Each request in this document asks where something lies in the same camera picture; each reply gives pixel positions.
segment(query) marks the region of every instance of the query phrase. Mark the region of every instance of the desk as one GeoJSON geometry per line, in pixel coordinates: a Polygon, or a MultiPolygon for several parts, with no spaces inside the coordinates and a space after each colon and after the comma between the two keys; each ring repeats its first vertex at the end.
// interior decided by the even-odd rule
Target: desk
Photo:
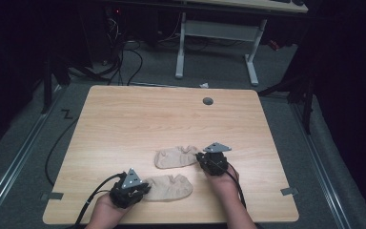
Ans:
{"type": "MultiPolygon", "coordinates": [[[[153,164],[156,150],[178,145],[202,149],[215,141],[232,147],[225,156],[240,174],[254,221],[298,219],[293,197],[280,192],[289,184],[255,91],[93,86],[53,188],[64,196],[49,200],[43,220],[74,223],[104,179],[133,167],[142,179],[181,174],[193,192],[172,202],[142,200],[121,223],[224,222],[198,163],[169,170],[153,164]],[[205,105],[204,97],[212,98],[213,105],[205,105]]],[[[89,221],[94,203],[83,223],[89,221]]]]}
{"type": "MultiPolygon", "coordinates": [[[[306,13],[308,8],[297,6],[294,3],[281,3],[267,0],[188,0],[186,2],[195,2],[202,4],[216,4],[228,7],[254,8],[259,10],[282,10],[287,12],[302,12],[306,13]]],[[[203,36],[211,38],[222,38],[239,41],[251,42],[249,54],[245,55],[245,63],[248,69],[248,74],[251,79],[251,84],[258,85],[257,75],[254,69],[254,56],[260,39],[265,30],[267,19],[263,18],[258,27],[256,26],[239,26],[225,23],[203,22],[197,20],[186,20],[186,13],[182,14],[180,26],[180,46],[177,55],[176,63],[176,78],[182,78],[184,72],[184,50],[185,36],[203,36]]]]}

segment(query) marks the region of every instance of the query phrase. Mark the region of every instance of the dark background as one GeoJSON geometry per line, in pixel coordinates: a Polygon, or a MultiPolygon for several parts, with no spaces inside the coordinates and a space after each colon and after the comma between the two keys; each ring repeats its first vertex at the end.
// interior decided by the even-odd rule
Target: dark background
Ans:
{"type": "MultiPolygon", "coordinates": [[[[109,58],[109,45],[97,47],[93,42],[98,39],[107,44],[106,27],[90,23],[103,19],[99,6],[45,2],[41,8],[39,4],[0,1],[0,137],[31,101],[49,52],[60,51],[86,67],[109,58]]],[[[272,18],[262,44],[274,40],[279,46],[300,45],[283,81],[309,73],[313,62],[317,65],[315,95],[334,142],[366,199],[366,1],[308,1],[307,6],[310,15],[335,15],[339,20],[308,27],[304,22],[272,18]]],[[[123,9],[123,18],[130,23],[128,34],[153,45],[162,38],[157,31],[173,31],[177,15],[123,9]]]]}

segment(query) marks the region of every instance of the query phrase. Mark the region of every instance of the white desk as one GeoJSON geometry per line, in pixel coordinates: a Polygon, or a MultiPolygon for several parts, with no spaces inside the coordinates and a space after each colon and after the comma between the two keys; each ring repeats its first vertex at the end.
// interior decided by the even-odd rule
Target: white desk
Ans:
{"type": "MultiPolygon", "coordinates": [[[[217,4],[223,6],[233,6],[241,8],[252,8],[258,10],[280,10],[286,12],[306,13],[308,8],[300,7],[294,3],[281,3],[269,0],[187,0],[186,2],[195,2],[203,4],[217,4]]],[[[230,40],[240,40],[251,42],[249,54],[245,55],[245,63],[248,68],[248,74],[251,83],[258,85],[257,75],[254,69],[254,56],[260,39],[265,30],[267,20],[263,19],[258,27],[239,26],[233,24],[204,22],[195,20],[186,20],[186,13],[182,13],[181,30],[180,30],[180,46],[177,54],[176,78],[182,78],[184,72],[184,44],[186,35],[202,36],[211,38],[221,38],[230,40]]]]}

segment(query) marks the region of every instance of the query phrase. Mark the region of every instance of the sock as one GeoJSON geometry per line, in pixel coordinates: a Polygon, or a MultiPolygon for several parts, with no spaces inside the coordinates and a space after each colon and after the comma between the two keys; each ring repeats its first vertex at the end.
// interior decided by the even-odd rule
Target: sock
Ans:
{"type": "Polygon", "coordinates": [[[171,149],[157,151],[154,163],[159,169],[184,167],[197,162],[195,154],[199,151],[194,146],[176,146],[171,149]]]}
{"type": "Polygon", "coordinates": [[[144,199],[151,201],[177,200],[187,197],[193,191],[189,180],[182,175],[150,177],[144,182],[149,183],[151,187],[150,192],[144,195],[144,199]]]}

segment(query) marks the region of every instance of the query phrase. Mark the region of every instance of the metal bracket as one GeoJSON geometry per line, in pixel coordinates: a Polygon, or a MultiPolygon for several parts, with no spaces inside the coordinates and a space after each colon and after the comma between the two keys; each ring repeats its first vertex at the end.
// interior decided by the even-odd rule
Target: metal bracket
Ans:
{"type": "Polygon", "coordinates": [[[123,185],[121,186],[122,189],[128,189],[131,187],[135,187],[142,184],[142,179],[138,177],[135,170],[131,168],[129,172],[127,173],[126,179],[123,182],[123,185]]]}
{"type": "Polygon", "coordinates": [[[214,142],[213,144],[207,146],[203,151],[207,153],[222,153],[225,151],[230,151],[231,149],[231,147],[225,146],[218,142],[214,142]]]}

